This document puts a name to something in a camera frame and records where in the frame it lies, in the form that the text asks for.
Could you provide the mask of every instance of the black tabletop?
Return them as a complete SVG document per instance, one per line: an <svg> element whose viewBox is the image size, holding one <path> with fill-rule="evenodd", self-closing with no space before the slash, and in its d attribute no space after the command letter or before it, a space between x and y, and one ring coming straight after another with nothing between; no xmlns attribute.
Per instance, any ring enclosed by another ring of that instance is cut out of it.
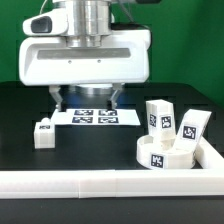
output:
<svg viewBox="0 0 224 224"><path fill-rule="evenodd" d="M105 108L103 96L62 89L69 108ZM205 138L224 153L224 110L184 84L126 85L118 109L136 109L141 126L57 126L56 147L35 150L35 123L55 105L47 87L0 84L0 170L144 169L136 141L148 133L145 101L174 104L177 130L188 109L212 112ZM0 200L0 223L224 223L224 197Z"/></svg>

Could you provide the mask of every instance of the standing white block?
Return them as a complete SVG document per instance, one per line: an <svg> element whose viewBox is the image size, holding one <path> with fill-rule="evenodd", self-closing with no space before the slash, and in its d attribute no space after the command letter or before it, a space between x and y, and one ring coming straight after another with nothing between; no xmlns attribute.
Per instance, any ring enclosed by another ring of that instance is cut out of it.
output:
<svg viewBox="0 0 224 224"><path fill-rule="evenodd" d="M37 122L34 130L35 149L55 148L55 125L48 118Z"/></svg>
<svg viewBox="0 0 224 224"><path fill-rule="evenodd" d="M173 104L165 100L146 101L149 135L154 141L167 141L176 137Z"/></svg>

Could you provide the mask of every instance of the white block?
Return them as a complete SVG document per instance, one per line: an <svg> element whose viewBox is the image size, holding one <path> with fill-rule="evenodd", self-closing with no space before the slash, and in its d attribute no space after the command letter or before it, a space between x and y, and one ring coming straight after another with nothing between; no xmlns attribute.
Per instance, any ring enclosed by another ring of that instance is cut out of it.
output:
<svg viewBox="0 0 224 224"><path fill-rule="evenodd" d="M165 100L146 101L149 135L166 141L176 137L173 104Z"/></svg>
<svg viewBox="0 0 224 224"><path fill-rule="evenodd" d="M209 111L188 110L181 122L173 148L195 151L210 115L211 112Z"/></svg>
<svg viewBox="0 0 224 224"><path fill-rule="evenodd" d="M34 144L35 149L55 148L55 125L48 118L36 123Z"/></svg>

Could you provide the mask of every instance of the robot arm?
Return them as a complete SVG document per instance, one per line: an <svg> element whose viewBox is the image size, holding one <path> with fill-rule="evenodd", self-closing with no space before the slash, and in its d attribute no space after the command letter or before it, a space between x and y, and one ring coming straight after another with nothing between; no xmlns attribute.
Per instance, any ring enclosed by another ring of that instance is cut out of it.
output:
<svg viewBox="0 0 224 224"><path fill-rule="evenodd" d="M23 23L24 33L32 37L20 48L21 81L57 86L50 88L57 103L62 100L55 93L60 85L111 83L114 93L109 104L114 109L122 83L144 82L149 76L150 31L111 30L109 7L113 0L52 1L51 12Z"/></svg>

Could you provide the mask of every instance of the green screen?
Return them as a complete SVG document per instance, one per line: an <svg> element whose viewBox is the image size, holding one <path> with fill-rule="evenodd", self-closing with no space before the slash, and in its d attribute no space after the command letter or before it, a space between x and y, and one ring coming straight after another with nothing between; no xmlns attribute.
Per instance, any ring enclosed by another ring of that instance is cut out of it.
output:
<svg viewBox="0 0 224 224"><path fill-rule="evenodd" d="M19 47L26 38L22 22L38 15L42 3L1 1L0 82L19 80ZM224 107L224 1L163 0L127 7L152 32L150 81L190 84ZM127 21L117 5L112 12L116 21Z"/></svg>

